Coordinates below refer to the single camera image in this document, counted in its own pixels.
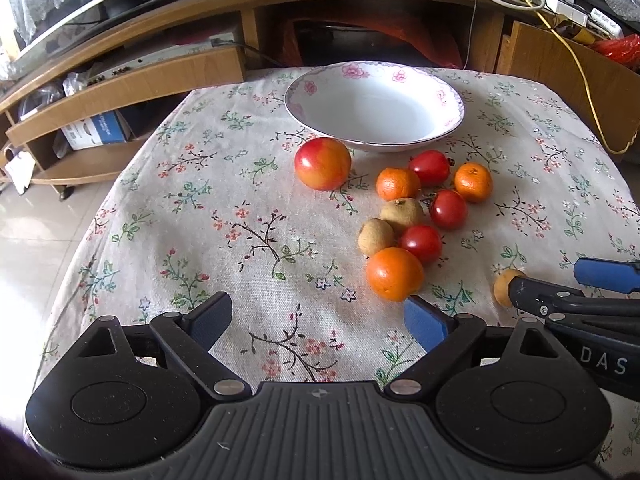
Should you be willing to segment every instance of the tile floor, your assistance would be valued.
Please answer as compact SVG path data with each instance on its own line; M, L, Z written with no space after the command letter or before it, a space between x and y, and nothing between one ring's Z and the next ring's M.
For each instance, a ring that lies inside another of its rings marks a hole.
M640 166L623 164L620 171L640 202ZM0 194L0 424L17 433L40 361L33 349L42 344L66 268L112 184L80 186L65 202L49 186Z

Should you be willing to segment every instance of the caster wheel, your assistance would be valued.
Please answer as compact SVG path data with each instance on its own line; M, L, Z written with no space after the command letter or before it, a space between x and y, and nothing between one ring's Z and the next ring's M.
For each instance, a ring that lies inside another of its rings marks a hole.
M60 202L65 201L67 198L73 195L75 190L76 188L74 186L66 186L65 189L60 191L60 193L58 194L58 200L60 200Z

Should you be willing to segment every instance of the red apple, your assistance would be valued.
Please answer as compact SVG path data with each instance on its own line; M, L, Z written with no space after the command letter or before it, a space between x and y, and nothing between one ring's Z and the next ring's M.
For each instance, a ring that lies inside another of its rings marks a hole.
M300 146L294 168L300 182L306 186L317 191L331 191L349 177L351 154L337 140L316 137Z

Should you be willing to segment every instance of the white bowl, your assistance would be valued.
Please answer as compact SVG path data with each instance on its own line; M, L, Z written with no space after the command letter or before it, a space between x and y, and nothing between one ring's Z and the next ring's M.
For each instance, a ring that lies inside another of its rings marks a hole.
M289 114L318 134L368 152L404 152L450 134L465 115L458 92L420 68L350 61L296 79Z

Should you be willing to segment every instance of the power strip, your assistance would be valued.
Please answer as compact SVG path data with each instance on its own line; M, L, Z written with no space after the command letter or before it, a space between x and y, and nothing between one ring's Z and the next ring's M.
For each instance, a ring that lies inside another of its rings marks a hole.
M593 9L591 10L591 19L596 24L604 28L604 30L606 30L612 38L621 40L625 37L624 33L622 32L622 28L604 12L601 12L595 7L593 7Z
M569 4L564 3L562 0L545 0L546 6L549 7L556 14L561 14L562 16L568 17L572 22L581 25L582 27L587 26L587 22L589 21L589 16L575 7L572 7Z

